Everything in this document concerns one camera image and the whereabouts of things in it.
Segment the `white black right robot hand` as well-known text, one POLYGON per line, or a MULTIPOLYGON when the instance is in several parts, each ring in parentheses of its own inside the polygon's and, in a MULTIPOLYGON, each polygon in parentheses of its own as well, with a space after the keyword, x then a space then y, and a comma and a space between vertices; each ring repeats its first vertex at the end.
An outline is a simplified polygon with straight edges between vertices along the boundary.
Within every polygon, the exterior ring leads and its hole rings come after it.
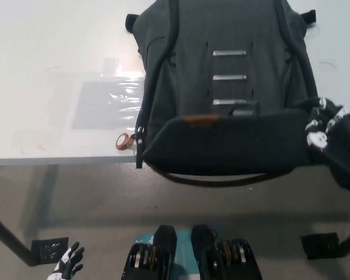
POLYGON ((309 122, 305 126, 309 147, 325 152, 331 144, 340 141, 350 148, 350 110, 325 97, 307 99, 301 106, 309 111, 309 122))

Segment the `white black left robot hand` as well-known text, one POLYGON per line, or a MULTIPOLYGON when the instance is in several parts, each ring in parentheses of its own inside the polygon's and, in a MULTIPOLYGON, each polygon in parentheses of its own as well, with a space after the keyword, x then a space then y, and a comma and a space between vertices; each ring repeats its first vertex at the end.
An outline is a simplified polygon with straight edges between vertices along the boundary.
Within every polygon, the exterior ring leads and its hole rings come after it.
POLYGON ((84 247, 80 247, 80 242, 75 242, 58 261, 47 280, 72 279, 83 268, 81 261, 84 250, 84 247))

